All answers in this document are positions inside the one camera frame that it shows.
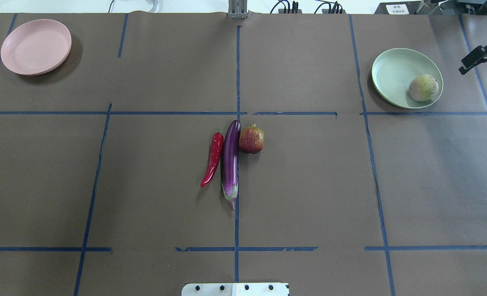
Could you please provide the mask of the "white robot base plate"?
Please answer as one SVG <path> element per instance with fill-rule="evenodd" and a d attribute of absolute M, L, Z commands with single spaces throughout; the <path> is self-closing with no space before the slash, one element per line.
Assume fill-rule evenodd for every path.
<path fill-rule="evenodd" d="M 182 296 L 289 296 L 288 283 L 251 282 L 251 283 L 189 283 L 182 291 Z"/>

